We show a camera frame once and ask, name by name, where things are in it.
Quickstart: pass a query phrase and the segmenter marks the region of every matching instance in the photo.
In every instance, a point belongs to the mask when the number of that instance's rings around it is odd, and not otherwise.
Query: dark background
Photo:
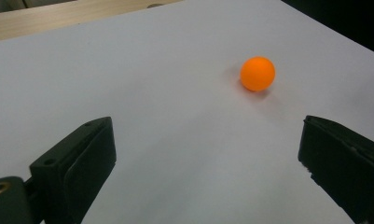
[[[374,0],[283,0],[374,51]]]

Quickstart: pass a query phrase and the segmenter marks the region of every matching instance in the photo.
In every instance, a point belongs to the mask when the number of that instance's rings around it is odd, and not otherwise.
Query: orange ball
[[[263,91],[273,82],[275,70],[273,63],[264,57],[254,57],[242,66],[240,80],[250,91]]]

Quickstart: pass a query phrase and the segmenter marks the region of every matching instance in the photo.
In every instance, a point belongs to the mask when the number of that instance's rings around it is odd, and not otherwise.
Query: white surface
[[[264,55],[277,78],[245,91]],[[0,177],[111,116],[84,223],[352,223],[298,162],[306,115],[374,140],[374,53],[275,0],[186,1],[0,42]]]

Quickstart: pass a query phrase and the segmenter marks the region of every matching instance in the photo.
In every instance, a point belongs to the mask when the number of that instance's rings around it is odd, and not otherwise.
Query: ping pong ball
[[[250,91],[263,91],[273,82],[275,70],[273,63],[264,57],[254,57],[242,66],[240,80]]]

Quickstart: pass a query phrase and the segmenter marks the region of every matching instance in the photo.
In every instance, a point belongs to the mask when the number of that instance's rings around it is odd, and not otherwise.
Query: black object
[[[374,51],[374,0],[283,0]]]
[[[298,159],[355,223],[374,224],[374,142],[328,119],[305,119]]]
[[[111,118],[90,121],[30,165],[0,179],[0,223],[81,223],[117,160]]]

